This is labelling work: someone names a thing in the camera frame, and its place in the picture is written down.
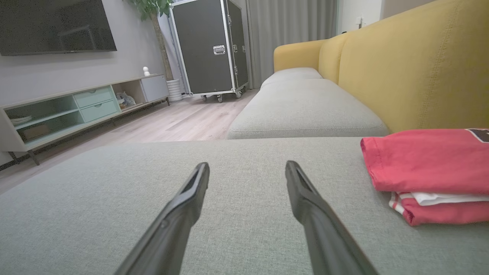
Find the wall-mounted black television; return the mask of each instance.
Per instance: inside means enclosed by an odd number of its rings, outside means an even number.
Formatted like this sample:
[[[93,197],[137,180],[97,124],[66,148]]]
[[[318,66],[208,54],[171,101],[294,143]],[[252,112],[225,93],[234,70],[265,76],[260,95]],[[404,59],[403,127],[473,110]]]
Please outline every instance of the wall-mounted black television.
[[[0,0],[0,55],[115,51],[102,0]]]

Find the white folded cloth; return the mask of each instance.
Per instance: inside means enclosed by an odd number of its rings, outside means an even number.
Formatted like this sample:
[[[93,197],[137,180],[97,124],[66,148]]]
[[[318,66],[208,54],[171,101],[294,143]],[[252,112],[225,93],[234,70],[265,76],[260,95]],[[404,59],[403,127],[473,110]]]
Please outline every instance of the white folded cloth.
[[[433,206],[447,203],[489,202],[489,196],[472,194],[441,194],[412,192],[414,199],[421,206]]]

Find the gray seat cushion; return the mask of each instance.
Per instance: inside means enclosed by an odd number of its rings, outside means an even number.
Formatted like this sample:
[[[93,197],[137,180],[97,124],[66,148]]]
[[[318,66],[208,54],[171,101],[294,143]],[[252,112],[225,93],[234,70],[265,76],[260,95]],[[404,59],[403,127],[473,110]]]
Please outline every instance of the gray seat cushion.
[[[236,117],[228,139],[385,136],[382,120],[327,79],[263,85]]]
[[[311,274],[284,174],[297,161],[380,274],[486,274],[489,224],[410,227],[376,192],[360,138],[281,138],[103,147],[0,196],[0,269],[113,274],[194,166],[209,188],[181,274]]]
[[[313,68],[292,68],[280,70],[262,83],[262,88],[265,85],[277,82],[284,82],[298,79],[322,79],[323,77]]]

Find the brown box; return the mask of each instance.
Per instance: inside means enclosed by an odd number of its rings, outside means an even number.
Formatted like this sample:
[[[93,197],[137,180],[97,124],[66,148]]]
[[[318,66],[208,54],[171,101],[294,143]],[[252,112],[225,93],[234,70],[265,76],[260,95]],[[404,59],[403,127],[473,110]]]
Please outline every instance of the brown box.
[[[49,127],[46,124],[41,124],[36,127],[25,129],[23,133],[26,140],[31,140],[49,133]]]

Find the plant pot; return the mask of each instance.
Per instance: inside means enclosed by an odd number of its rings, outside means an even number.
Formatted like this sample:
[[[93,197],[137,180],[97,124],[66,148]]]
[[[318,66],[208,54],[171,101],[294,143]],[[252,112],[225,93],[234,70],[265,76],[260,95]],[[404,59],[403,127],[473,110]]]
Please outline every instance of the plant pot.
[[[170,92],[170,95],[168,96],[168,100],[170,102],[177,102],[183,99],[180,79],[169,80],[166,82],[166,85],[168,86],[168,91]]]

